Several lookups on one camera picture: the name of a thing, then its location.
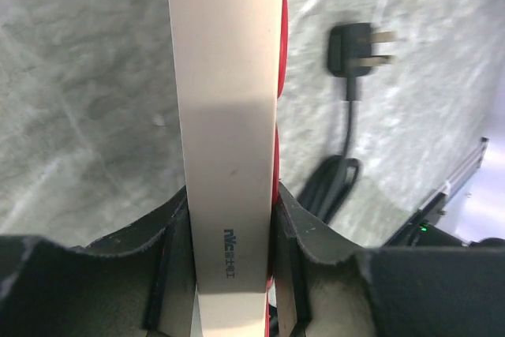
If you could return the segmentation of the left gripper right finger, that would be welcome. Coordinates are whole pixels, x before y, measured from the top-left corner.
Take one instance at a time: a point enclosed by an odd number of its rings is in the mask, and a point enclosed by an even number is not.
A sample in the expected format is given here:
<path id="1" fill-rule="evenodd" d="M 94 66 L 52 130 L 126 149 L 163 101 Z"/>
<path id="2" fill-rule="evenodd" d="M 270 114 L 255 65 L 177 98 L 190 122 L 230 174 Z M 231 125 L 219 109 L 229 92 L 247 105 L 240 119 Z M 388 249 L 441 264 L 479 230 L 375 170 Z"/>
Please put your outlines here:
<path id="1" fill-rule="evenodd" d="M 281 336 L 501 336 L 504 249 L 365 249 L 287 189 L 274 210 Z"/>

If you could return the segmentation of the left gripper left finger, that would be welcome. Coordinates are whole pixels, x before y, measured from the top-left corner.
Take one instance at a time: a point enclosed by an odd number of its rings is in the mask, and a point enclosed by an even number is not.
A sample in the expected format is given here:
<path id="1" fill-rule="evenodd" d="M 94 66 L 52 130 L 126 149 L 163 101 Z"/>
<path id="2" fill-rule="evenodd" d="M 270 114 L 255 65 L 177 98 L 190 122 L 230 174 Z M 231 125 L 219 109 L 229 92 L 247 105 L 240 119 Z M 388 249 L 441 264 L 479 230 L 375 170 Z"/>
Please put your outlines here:
<path id="1" fill-rule="evenodd" d="M 85 247 L 1 238 L 4 336 L 187 336 L 195 270 L 184 190 Z"/>

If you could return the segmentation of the beige red power strip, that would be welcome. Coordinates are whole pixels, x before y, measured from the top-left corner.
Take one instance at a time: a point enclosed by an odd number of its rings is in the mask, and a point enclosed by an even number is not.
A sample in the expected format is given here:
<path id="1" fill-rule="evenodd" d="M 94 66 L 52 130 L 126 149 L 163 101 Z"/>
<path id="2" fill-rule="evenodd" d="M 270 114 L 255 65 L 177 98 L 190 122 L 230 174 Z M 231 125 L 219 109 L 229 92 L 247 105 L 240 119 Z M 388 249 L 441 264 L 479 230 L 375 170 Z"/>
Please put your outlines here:
<path id="1" fill-rule="evenodd" d="M 287 1 L 169 9 L 202 332 L 263 336 Z"/>

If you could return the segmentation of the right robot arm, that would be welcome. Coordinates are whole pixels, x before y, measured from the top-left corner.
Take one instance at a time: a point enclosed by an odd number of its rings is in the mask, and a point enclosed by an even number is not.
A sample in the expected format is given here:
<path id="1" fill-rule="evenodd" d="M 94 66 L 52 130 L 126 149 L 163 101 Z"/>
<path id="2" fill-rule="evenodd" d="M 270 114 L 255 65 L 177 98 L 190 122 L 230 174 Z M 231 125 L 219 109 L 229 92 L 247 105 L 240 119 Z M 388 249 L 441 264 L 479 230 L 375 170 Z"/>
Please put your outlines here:
<path id="1" fill-rule="evenodd" d="M 421 213 L 407 221 L 383 244 L 384 246 L 439 246 L 439 247 L 504 247 L 502 238 L 485 238 L 478 242 L 464 242 L 431 224 Z"/>

